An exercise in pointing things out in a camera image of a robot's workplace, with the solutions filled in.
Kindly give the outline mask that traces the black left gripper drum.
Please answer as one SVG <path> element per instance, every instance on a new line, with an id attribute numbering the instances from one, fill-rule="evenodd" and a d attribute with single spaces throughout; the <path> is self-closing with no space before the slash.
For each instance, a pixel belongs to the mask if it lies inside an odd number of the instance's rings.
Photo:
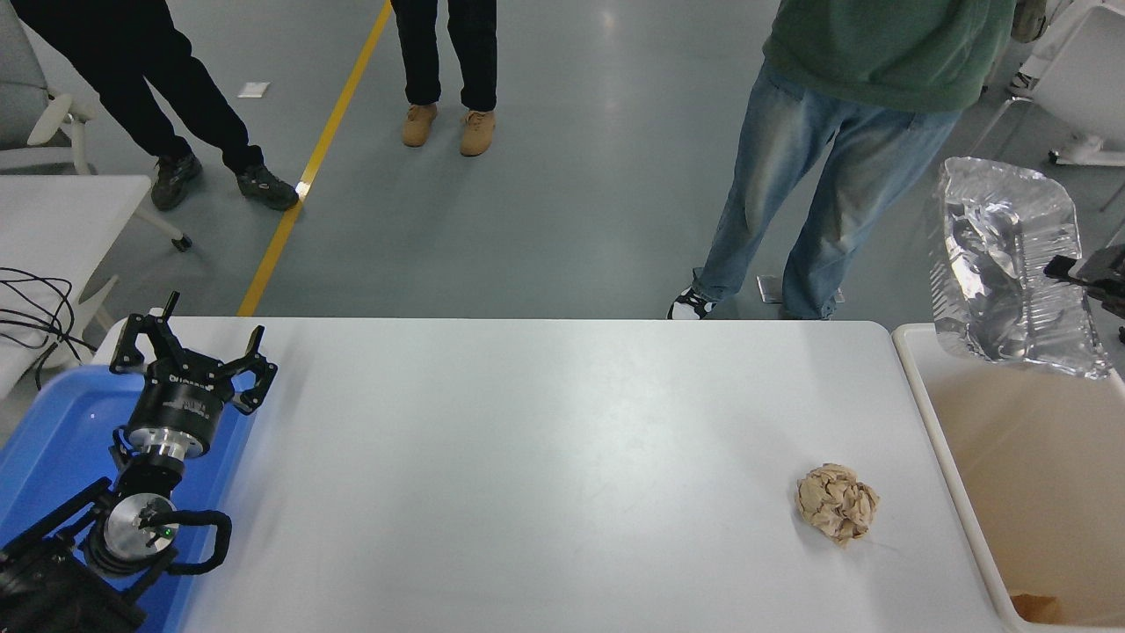
<path id="1" fill-rule="evenodd" d="M 230 401 L 230 378 L 179 376 L 150 369 L 146 385 L 127 422 L 127 435 L 140 440 L 148 429 L 177 429 L 195 440 L 216 435 L 222 409 Z"/>

